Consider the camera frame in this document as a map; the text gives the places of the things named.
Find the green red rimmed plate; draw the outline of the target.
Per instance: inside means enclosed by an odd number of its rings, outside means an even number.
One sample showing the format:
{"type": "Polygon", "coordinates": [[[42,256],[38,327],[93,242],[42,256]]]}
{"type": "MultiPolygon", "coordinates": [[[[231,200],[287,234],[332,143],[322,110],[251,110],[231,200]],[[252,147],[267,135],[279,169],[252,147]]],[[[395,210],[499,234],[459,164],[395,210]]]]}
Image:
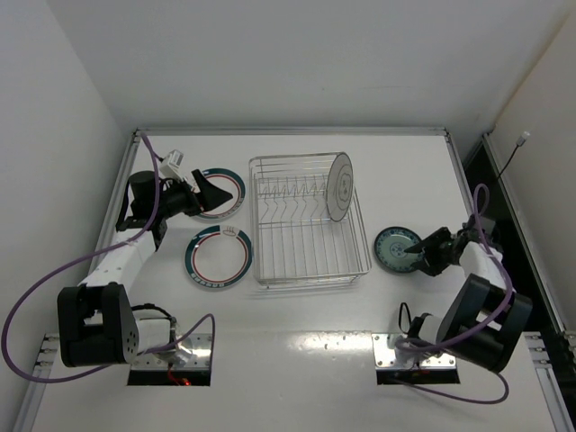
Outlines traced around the green red rimmed plate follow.
{"type": "Polygon", "coordinates": [[[247,195],[247,188],[240,175],[221,167],[208,168],[202,174],[213,185],[231,194],[232,199],[216,209],[194,216],[194,218],[199,221],[221,221],[238,212],[247,195]]]}
{"type": "Polygon", "coordinates": [[[239,283],[252,263],[249,236],[228,225],[213,225],[201,230],[184,252],[184,268],[189,277],[195,284],[212,291],[239,283]]]}

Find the blue patterned small plate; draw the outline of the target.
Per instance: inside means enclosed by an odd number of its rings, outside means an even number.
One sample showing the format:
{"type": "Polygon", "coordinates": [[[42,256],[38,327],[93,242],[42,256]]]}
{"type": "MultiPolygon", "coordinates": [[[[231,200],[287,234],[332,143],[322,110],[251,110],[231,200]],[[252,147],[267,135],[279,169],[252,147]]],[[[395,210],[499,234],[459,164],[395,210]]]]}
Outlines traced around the blue patterned small plate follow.
{"type": "Polygon", "coordinates": [[[416,271],[413,266],[422,258],[421,253],[407,253],[406,249],[417,245],[420,236],[414,231],[392,226],[383,229],[373,243],[373,251],[379,264],[395,274],[409,274],[416,271]]]}

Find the green red rimmed plate front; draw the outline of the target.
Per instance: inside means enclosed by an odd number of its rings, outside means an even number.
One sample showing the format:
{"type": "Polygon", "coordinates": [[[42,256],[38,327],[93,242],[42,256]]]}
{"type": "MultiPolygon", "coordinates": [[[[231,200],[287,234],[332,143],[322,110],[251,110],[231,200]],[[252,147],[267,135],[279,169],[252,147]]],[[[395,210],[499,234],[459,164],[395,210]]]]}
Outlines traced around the green red rimmed plate front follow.
{"type": "Polygon", "coordinates": [[[213,225],[201,230],[184,252],[184,268],[189,277],[195,284],[212,291],[239,283],[252,263],[249,236],[228,225],[213,225]]]}

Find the white plate grey pattern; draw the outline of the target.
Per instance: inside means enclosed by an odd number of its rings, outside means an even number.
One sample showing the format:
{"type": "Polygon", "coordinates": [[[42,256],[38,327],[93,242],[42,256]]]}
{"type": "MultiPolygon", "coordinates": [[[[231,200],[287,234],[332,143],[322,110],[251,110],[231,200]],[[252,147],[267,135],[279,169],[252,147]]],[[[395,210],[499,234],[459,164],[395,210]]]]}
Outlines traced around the white plate grey pattern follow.
{"type": "Polygon", "coordinates": [[[347,153],[338,153],[328,172],[326,204],[332,221],[341,221],[346,215],[354,191],[354,172],[347,153]]]}

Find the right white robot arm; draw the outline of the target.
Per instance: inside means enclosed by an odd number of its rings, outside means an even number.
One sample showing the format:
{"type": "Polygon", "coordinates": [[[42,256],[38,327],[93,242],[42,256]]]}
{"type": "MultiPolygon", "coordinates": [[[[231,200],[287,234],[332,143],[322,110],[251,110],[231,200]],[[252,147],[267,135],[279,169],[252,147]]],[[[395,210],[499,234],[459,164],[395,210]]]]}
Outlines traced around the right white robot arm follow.
{"type": "Polygon", "coordinates": [[[425,275],[437,276],[450,266],[465,276],[446,315],[429,313],[415,318],[406,337],[395,342],[395,351],[422,358],[447,352],[493,373],[508,364],[527,324],[533,303],[514,292],[502,264],[502,254],[488,242],[473,220],[453,234],[446,227],[404,248],[415,255],[411,264],[425,275]]]}

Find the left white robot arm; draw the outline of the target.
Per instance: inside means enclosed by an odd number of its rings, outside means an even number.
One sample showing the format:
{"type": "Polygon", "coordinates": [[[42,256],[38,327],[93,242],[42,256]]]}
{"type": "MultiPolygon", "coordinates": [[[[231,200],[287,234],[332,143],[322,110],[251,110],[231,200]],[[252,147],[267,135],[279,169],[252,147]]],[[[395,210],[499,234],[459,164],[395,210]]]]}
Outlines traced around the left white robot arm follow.
{"type": "Polygon", "coordinates": [[[139,171],[128,179],[131,215],[118,225],[114,242],[94,271],[57,298],[61,359],[67,367],[130,364],[137,355],[169,351],[173,321],[135,318],[128,292],[158,251],[168,219],[211,212],[232,199],[200,170],[194,184],[139,171]]]}

